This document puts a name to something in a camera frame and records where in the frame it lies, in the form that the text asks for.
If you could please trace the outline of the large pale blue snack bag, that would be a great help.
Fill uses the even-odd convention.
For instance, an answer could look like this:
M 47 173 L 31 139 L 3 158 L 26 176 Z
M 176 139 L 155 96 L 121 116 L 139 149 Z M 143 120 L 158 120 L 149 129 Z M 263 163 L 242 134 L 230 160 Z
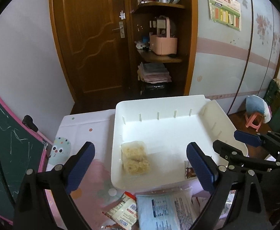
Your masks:
M 139 228 L 143 230 L 190 229 L 197 216 L 192 188 L 136 196 Z

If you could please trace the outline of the clear-wrapped beige pastry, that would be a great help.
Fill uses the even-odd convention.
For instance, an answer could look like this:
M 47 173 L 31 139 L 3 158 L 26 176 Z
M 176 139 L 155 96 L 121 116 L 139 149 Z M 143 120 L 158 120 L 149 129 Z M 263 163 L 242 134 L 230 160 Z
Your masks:
M 122 165 L 131 176 L 139 176 L 150 171 L 150 162 L 143 141 L 125 142 L 121 145 Z

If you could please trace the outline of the pink cartoon bed sheet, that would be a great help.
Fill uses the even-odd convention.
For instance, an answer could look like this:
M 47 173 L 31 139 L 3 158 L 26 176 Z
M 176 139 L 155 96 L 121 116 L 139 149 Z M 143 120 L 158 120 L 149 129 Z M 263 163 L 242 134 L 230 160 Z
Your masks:
M 71 193 L 81 214 L 93 229 L 101 228 L 106 221 L 103 211 L 114 204 L 124 192 L 128 192 L 114 187 L 111 182 L 115 111 L 65 116 L 57 131 L 47 164 L 47 168 L 52 169 L 68 159 L 66 150 L 74 155 L 85 142 L 94 144 L 95 157 L 79 187 Z

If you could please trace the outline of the pink plastic stool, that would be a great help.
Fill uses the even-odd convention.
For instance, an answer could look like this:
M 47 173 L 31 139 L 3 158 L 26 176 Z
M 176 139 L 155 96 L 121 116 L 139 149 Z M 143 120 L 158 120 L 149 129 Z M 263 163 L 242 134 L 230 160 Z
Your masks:
M 246 119 L 245 126 L 247 128 L 251 127 L 255 129 L 256 132 L 258 132 L 264 121 L 264 116 L 259 112 L 255 112 L 251 115 L 248 115 L 247 112 L 245 112 L 244 117 Z

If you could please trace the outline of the dark wooden nightstand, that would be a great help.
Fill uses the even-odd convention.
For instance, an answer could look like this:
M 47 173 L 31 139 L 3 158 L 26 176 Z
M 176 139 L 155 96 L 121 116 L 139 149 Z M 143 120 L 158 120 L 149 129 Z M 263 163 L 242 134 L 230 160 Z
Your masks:
M 264 100 L 271 111 L 271 120 L 268 123 L 269 127 L 272 131 L 280 133 L 280 86 L 278 83 L 279 80 L 276 78 L 271 80 Z

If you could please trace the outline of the small brown snack packet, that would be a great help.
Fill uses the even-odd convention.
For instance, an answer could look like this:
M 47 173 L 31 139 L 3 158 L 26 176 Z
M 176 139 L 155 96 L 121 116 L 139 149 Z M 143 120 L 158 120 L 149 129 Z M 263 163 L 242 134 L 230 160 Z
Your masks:
M 184 164 L 185 164 L 185 179 L 188 180 L 196 177 L 197 175 L 191 163 L 188 160 L 186 160 L 184 161 Z

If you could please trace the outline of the blue plush pillow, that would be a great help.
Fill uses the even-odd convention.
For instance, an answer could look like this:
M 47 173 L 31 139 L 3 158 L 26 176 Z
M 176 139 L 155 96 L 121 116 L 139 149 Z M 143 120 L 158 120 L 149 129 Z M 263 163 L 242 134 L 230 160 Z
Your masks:
M 250 95 L 246 98 L 246 113 L 260 113 L 263 115 L 263 123 L 267 124 L 271 120 L 271 111 L 266 101 L 259 96 Z

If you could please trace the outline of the white plastic organizer bin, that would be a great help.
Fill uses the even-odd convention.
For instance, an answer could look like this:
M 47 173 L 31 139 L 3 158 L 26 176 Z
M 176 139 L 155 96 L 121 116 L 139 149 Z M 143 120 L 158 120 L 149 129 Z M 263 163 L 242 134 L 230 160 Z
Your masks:
M 128 192 L 183 184 L 186 148 L 196 142 L 217 165 L 228 162 L 213 150 L 221 140 L 248 155 L 244 143 L 236 141 L 235 126 L 215 100 L 203 95 L 121 101 L 116 105 L 111 159 L 111 182 Z M 147 174 L 132 176 L 123 169 L 123 143 L 142 141 L 150 162 Z

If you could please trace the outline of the beige UFO noodle packet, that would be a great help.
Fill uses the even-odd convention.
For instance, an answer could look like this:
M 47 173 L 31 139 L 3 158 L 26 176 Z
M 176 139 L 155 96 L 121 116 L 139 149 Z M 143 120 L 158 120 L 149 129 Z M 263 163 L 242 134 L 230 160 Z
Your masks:
M 132 229 L 138 220 L 136 197 L 129 192 L 124 192 L 119 203 L 103 214 L 123 229 Z

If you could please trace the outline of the stack of folded cloths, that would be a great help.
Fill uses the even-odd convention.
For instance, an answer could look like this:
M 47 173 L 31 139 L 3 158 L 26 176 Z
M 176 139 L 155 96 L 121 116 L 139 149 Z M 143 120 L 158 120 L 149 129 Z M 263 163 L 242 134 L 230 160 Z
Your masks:
M 171 76 L 162 63 L 141 62 L 137 70 L 138 80 L 149 84 L 169 83 Z

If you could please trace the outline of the white sliding wardrobe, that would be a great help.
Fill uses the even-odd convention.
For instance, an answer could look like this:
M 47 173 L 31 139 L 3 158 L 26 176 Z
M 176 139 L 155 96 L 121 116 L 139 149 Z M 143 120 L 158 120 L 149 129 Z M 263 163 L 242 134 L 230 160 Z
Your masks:
M 198 37 L 189 93 L 216 100 L 227 114 L 243 110 L 247 96 L 263 97 L 280 56 L 280 13 L 270 0 L 236 0 L 241 30 L 210 19 L 198 0 Z

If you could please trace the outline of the pink storage basket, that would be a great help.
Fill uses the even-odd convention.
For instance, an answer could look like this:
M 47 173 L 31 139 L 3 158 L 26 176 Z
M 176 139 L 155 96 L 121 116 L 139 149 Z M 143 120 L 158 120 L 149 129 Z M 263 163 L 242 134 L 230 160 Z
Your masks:
M 160 16 L 156 20 L 156 34 L 150 35 L 150 49 L 159 56 L 177 54 L 177 38 L 171 36 L 169 17 Z

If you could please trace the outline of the brown wooden corner shelf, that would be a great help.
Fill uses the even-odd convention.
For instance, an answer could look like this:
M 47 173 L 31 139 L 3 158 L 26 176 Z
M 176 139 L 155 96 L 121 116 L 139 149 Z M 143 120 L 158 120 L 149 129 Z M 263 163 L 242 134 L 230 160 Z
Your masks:
M 198 0 L 128 0 L 133 85 L 142 98 L 189 93 Z

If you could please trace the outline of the green chalkboard pink frame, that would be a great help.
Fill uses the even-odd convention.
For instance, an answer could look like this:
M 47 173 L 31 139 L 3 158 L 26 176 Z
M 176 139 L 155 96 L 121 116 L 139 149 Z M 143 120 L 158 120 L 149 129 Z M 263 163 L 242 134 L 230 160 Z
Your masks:
M 27 128 L 0 98 L 0 162 L 13 199 L 17 199 L 28 169 L 44 169 L 47 148 L 52 142 Z M 11 223 L 14 209 L 0 177 L 0 218 Z

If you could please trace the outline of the colourful wall poster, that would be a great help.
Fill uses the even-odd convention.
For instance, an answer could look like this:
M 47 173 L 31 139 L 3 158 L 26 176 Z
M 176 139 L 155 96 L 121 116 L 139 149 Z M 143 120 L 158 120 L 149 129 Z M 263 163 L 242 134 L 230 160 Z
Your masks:
M 236 0 L 208 0 L 210 19 L 241 30 L 241 5 Z

